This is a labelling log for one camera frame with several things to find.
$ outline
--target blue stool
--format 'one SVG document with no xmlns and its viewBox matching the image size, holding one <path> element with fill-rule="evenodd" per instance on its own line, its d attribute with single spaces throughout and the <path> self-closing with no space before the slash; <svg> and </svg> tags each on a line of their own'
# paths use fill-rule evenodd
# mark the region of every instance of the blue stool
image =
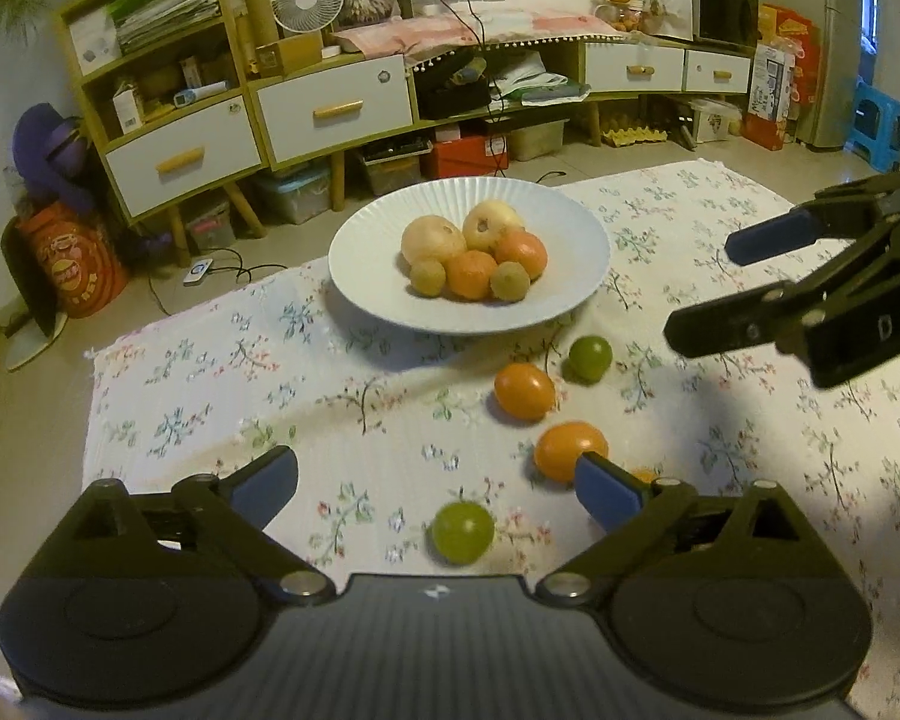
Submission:
<svg viewBox="0 0 900 720">
<path fill-rule="evenodd" d="M 861 153 L 874 170 L 900 170 L 900 102 L 861 82 L 853 110 L 847 146 Z"/>
</svg>

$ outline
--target white drawer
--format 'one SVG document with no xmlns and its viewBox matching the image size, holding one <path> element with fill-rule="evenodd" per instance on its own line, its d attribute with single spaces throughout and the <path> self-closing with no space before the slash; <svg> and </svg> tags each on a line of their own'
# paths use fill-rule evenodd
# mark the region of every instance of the white drawer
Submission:
<svg viewBox="0 0 900 720">
<path fill-rule="evenodd" d="M 745 56 L 687 52 L 687 92 L 746 95 L 751 62 Z"/>
<path fill-rule="evenodd" d="M 159 170 L 186 155 L 187 164 Z M 180 194 L 260 164 L 242 97 L 211 105 L 120 146 L 106 156 L 132 217 Z"/>
<path fill-rule="evenodd" d="M 258 95 L 278 163 L 413 124 L 402 56 L 301 76 Z"/>
<path fill-rule="evenodd" d="M 594 92 L 679 92 L 682 49 L 588 43 L 586 82 Z"/>
</svg>

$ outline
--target remote control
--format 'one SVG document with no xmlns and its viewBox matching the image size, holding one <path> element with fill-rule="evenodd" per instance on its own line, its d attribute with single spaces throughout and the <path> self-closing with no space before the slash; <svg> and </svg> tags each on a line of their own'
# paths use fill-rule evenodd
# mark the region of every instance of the remote control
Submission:
<svg viewBox="0 0 900 720">
<path fill-rule="evenodd" d="M 183 286 L 192 287 L 194 284 L 202 282 L 203 276 L 206 276 L 212 264 L 213 257 L 204 257 L 202 260 L 194 262 L 188 274 L 183 277 Z"/>
</svg>

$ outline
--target egg carton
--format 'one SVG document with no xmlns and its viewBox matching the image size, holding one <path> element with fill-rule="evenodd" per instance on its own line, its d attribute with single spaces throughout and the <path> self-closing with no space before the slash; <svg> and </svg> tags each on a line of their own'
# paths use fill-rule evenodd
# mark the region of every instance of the egg carton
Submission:
<svg viewBox="0 0 900 720">
<path fill-rule="evenodd" d="M 650 127 L 630 127 L 628 129 L 611 129 L 604 133 L 607 146 L 633 146 L 635 143 L 662 143 L 667 140 L 667 133 L 662 129 Z"/>
</svg>

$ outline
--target microwave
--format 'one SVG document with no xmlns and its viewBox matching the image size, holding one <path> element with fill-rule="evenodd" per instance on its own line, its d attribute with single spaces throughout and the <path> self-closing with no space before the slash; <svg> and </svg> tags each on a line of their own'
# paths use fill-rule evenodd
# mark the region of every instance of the microwave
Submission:
<svg viewBox="0 0 900 720">
<path fill-rule="evenodd" d="M 755 49 L 758 0 L 644 0 L 642 30 L 689 43 Z"/>
</svg>

